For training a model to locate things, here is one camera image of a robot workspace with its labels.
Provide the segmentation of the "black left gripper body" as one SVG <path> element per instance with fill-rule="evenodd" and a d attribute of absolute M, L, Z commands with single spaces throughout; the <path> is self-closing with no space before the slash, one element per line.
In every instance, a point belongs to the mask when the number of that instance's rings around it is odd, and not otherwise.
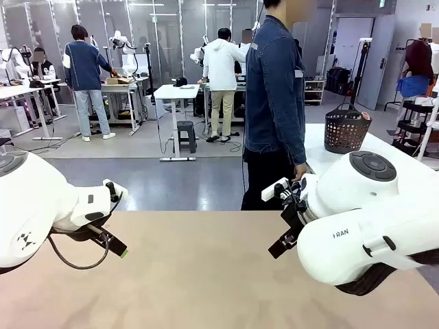
<path fill-rule="evenodd" d="M 104 215 L 102 212 L 92 212 L 85 215 L 85 223 L 73 230 L 55 228 L 50 229 L 51 234 L 64 234 L 77 242 L 92 240 L 98 245 L 110 243 L 112 234 L 104 229 L 104 224 L 110 219 L 111 213 Z"/>

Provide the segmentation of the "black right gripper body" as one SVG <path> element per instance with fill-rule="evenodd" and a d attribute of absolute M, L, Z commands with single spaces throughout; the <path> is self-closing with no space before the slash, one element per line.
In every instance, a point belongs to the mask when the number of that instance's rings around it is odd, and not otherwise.
<path fill-rule="evenodd" d="M 305 213 L 308 209 L 306 201 L 284 201 L 281 218 L 289 229 L 280 237 L 281 241 L 296 241 L 304 226 L 307 224 Z"/>

